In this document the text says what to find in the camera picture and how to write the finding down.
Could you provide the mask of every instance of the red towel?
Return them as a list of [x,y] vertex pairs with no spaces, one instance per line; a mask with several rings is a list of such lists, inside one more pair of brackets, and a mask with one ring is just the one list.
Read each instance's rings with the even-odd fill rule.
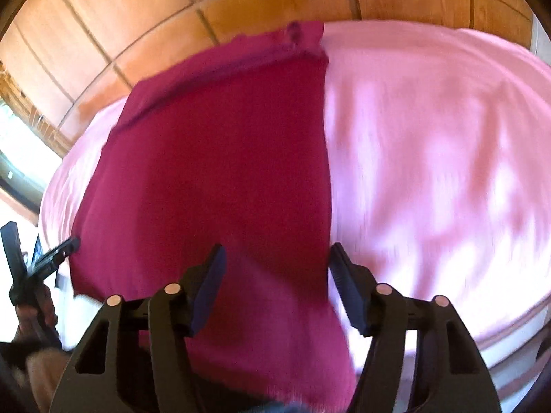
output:
[[228,271],[197,373],[316,410],[355,387],[327,299],[323,25],[239,37],[140,82],[76,215],[75,291],[151,296],[217,242]]

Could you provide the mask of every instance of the mattress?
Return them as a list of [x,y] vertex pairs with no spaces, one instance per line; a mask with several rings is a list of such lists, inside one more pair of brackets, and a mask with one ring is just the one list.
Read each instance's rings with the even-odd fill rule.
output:
[[[447,295],[496,366],[547,320],[549,67],[489,34],[396,21],[327,23],[322,45],[330,241],[404,296]],[[54,175],[45,248],[70,234],[124,105],[99,112]],[[368,339],[331,281],[329,298],[359,371]]]

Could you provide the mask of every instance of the window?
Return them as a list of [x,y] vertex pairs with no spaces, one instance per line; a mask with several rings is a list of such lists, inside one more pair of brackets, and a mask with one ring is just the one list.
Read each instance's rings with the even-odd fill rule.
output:
[[19,171],[45,189],[61,158],[0,98],[0,151]]

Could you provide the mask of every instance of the pink bed sheet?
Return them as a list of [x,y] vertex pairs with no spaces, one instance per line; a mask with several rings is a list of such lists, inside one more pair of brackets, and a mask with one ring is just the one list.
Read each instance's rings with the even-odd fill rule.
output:
[[[329,23],[323,46],[331,242],[405,296],[447,295],[479,343],[510,327],[551,293],[550,68],[492,35],[407,22]],[[45,247],[68,237],[124,103],[54,175]]]

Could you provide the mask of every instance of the black tool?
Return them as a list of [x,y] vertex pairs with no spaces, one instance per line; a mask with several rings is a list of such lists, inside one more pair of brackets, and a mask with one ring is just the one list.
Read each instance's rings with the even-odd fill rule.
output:
[[[153,297],[107,299],[73,351],[50,413],[199,413],[184,337],[206,324],[226,269],[216,245],[204,264]],[[149,330],[151,356],[137,364],[138,333]]]
[[57,331],[46,325],[44,314],[40,309],[37,299],[37,289],[44,283],[44,280],[54,273],[65,261],[67,256],[78,250],[80,240],[69,238],[61,245],[47,252],[27,272],[21,253],[21,242],[15,222],[6,223],[1,229],[2,242],[6,253],[9,270],[12,274],[13,284],[9,290],[9,299],[14,306],[28,305],[37,309],[38,336],[48,346],[61,349],[61,342]]
[[391,413],[398,393],[407,330],[417,330],[408,413],[500,413],[499,398],[475,341],[444,296],[403,297],[353,264],[340,243],[330,269],[350,323],[372,336],[348,413]]

